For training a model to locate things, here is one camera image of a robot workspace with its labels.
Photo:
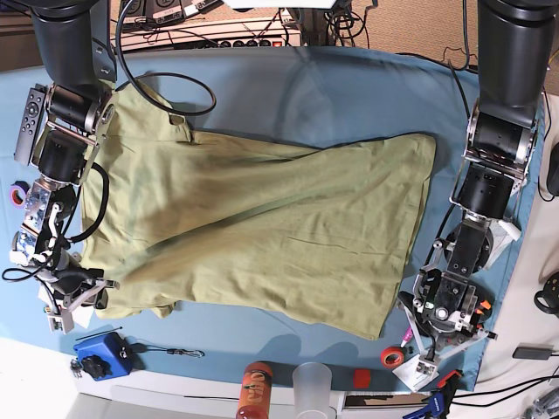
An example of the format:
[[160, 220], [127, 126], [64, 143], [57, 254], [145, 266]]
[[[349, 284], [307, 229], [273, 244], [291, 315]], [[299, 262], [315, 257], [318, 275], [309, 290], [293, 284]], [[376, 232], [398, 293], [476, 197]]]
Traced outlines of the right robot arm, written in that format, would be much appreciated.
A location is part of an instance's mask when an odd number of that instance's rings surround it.
[[95, 157], [114, 115], [116, 61], [110, 46], [108, 1], [12, 1], [27, 11], [49, 86], [30, 89], [14, 159], [38, 169], [24, 199], [24, 219], [10, 261], [20, 279], [35, 278], [47, 293], [53, 329], [72, 328], [81, 306], [103, 308], [113, 282], [87, 269], [69, 249], [86, 238], [66, 237]]

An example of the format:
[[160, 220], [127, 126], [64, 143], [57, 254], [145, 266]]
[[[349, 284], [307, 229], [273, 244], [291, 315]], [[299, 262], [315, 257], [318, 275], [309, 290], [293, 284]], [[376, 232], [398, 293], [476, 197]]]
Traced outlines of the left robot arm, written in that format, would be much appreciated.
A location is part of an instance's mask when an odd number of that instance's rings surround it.
[[492, 305], [472, 276], [487, 264], [491, 227], [505, 221], [512, 190], [528, 174], [558, 4], [481, 1], [477, 10], [480, 95], [450, 197], [462, 218], [436, 237], [412, 292], [399, 294], [416, 340], [431, 340], [419, 358], [427, 371], [490, 337], [484, 324]]

